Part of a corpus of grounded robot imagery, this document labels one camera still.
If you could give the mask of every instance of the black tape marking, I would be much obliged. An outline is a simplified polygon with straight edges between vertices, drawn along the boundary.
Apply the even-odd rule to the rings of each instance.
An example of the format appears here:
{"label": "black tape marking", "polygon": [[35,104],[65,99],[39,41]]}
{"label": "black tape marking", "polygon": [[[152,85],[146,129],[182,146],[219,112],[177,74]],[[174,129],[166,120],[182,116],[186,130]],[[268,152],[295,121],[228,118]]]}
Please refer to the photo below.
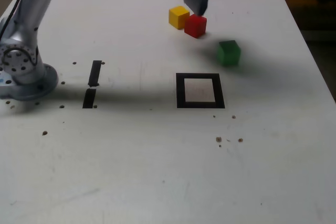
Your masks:
{"label": "black tape marking", "polygon": [[101,68],[101,60],[94,60],[92,63],[91,74],[88,85],[90,88],[99,86],[98,79]]}
{"label": "black tape marking", "polygon": [[92,109],[95,102],[96,89],[87,89],[85,92],[83,109]]}
{"label": "black tape marking", "polygon": [[[186,102],[184,79],[212,79],[215,102]],[[177,108],[224,109],[224,99],[220,77],[217,73],[176,73]]]}

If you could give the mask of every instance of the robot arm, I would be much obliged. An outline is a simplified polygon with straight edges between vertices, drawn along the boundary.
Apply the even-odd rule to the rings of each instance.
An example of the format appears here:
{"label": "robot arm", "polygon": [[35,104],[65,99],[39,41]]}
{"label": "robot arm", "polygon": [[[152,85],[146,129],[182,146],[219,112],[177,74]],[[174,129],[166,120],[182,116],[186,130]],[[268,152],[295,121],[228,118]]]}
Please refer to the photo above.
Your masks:
{"label": "robot arm", "polygon": [[[196,15],[203,15],[208,0],[184,0]],[[33,100],[57,85],[55,69],[43,64],[37,46],[38,27],[51,0],[17,0],[0,23],[0,98]]]}
{"label": "robot arm", "polygon": [[43,64],[37,46],[38,27],[51,0],[17,0],[0,23],[0,98],[32,100],[57,85],[55,69]]}

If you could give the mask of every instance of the wooden block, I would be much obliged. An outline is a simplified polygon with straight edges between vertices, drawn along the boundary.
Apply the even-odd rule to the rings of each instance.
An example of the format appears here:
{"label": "wooden block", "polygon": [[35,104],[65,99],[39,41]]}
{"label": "wooden block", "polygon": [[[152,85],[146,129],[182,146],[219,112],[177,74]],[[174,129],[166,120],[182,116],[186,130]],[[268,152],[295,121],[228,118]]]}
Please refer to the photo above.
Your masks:
{"label": "wooden block", "polygon": [[183,6],[178,6],[169,10],[169,24],[176,29],[183,29],[185,20],[189,18],[190,12]]}
{"label": "wooden block", "polygon": [[200,17],[193,14],[185,21],[184,32],[196,39],[205,34],[205,29],[205,17]]}
{"label": "wooden block", "polygon": [[236,66],[240,60],[241,49],[235,40],[219,43],[217,60],[222,66]]}

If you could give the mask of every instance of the tabletop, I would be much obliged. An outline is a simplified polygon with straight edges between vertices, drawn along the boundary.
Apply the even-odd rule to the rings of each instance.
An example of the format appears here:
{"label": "tabletop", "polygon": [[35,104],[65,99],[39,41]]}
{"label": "tabletop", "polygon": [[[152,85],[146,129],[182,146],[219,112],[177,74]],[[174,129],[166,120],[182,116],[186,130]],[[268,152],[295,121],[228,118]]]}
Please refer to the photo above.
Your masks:
{"label": "tabletop", "polygon": [[[179,5],[52,0],[57,88],[0,101],[1,223],[335,223],[335,104],[285,1],[209,0],[200,39],[168,23]],[[224,104],[177,108],[181,85]]]}

